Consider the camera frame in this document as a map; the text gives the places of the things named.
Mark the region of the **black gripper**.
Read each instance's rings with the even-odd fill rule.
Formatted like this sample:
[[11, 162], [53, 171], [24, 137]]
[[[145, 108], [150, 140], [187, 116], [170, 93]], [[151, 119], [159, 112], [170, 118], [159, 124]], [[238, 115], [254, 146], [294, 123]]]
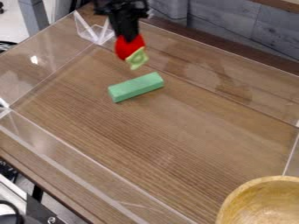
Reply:
[[98, 15], [109, 15], [117, 36], [133, 42], [139, 34], [139, 18], [149, 17], [147, 0], [93, 0]]

